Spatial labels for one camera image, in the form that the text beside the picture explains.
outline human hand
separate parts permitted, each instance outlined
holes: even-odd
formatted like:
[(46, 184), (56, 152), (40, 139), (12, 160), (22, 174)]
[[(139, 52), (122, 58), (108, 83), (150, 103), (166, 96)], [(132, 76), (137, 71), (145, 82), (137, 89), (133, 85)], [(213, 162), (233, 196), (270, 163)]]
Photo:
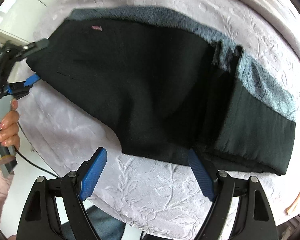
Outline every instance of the human hand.
[(11, 102), (11, 111), (6, 114), (0, 124), (0, 143), (4, 147), (14, 145), (17, 149), (20, 147), (20, 138), (18, 136), (19, 114), (16, 112), (18, 101), (13, 99)]

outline person's arm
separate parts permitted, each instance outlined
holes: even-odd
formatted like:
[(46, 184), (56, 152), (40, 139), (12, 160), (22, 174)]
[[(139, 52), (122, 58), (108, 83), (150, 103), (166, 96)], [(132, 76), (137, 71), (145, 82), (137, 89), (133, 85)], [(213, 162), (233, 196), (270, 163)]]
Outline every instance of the person's arm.
[[(19, 127), (18, 120), (19, 114), (16, 112), (18, 102), (14, 99), (11, 103), (12, 111), (10, 111), (0, 124), (0, 143), (5, 146), (14, 145), (17, 149), (20, 147), (20, 138), (18, 136)], [(0, 217), (2, 213), (3, 204), (7, 198), (8, 190), (11, 185), (13, 175), (5, 179), (0, 171)]]

